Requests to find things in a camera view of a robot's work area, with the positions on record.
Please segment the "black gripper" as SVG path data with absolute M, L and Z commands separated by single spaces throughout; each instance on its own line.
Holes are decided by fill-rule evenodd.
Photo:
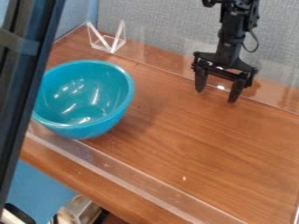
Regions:
M 195 72 L 195 88 L 200 93 L 207 85 L 208 75 L 212 74 L 224 80 L 234 81 L 228 95 L 228 103 L 235 103 L 244 87 L 251 87 L 258 74 L 258 68 L 236 58 L 231 65 L 222 64 L 211 52 L 195 52 L 191 69 Z

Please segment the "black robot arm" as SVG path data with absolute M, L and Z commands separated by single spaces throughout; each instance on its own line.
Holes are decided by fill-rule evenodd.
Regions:
M 259 69 L 242 61 L 240 50 L 254 53 L 258 37 L 252 30 L 258 27 L 259 0 L 202 0 L 211 8 L 220 4 L 222 23 L 216 52 L 195 52 L 191 69 L 195 72 L 195 89 L 200 93 L 210 75 L 232 81 L 228 103 L 235 103 L 244 88 L 252 86 Z

